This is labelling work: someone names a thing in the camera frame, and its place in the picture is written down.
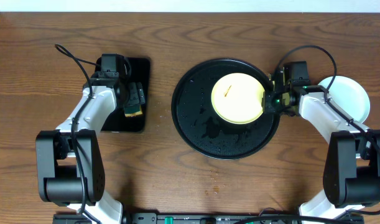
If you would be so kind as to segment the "green yellow sponge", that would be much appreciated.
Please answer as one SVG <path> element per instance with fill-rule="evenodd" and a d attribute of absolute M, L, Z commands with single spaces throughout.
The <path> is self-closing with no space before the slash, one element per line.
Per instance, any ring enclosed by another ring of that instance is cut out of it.
<path fill-rule="evenodd" d="M 141 105 L 133 105 L 133 106 L 127 106 L 124 108 L 124 115 L 125 117 L 135 117 L 142 115 L 142 106 Z"/>

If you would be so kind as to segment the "yellow plate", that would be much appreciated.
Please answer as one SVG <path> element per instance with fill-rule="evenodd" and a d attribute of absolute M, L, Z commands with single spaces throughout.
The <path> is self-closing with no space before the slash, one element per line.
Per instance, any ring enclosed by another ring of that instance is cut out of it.
<path fill-rule="evenodd" d="M 211 104 L 217 115 L 233 124 L 248 124 L 263 114 L 265 88 L 245 73 L 230 73 L 212 88 Z"/>

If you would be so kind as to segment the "light blue plate front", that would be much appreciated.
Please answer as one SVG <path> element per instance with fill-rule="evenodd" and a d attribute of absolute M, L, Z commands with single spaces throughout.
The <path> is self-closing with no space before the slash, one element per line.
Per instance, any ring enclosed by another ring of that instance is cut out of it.
<path fill-rule="evenodd" d="M 366 90 L 356 81 L 336 76 L 329 89 L 333 101 L 354 120 L 364 123 L 369 116 L 370 100 Z"/>

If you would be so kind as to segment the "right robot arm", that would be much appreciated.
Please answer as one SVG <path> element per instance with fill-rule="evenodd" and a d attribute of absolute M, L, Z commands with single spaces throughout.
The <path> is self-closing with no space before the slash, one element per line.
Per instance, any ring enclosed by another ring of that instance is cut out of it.
<path fill-rule="evenodd" d="M 266 113 L 302 117 L 328 143 L 323 190 L 299 207 L 303 222 L 366 215 L 366 207 L 380 203 L 380 130 L 355 121 L 322 86 L 268 91 L 262 95 L 262 107 Z"/>

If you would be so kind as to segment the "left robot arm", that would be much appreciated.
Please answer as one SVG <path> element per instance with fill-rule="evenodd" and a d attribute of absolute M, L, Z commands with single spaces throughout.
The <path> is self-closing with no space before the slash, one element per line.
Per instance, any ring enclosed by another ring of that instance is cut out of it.
<path fill-rule="evenodd" d="M 35 140 L 40 198 L 76 210 L 68 223 L 130 223 L 124 205 L 105 190 L 105 172 L 97 136 L 118 109 L 123 91 L 125 107 L 146 102 L 148 83 L 96 79 L 84 84 L 83 97 L 71 115 L 53 131 L 41 131 Z"/>

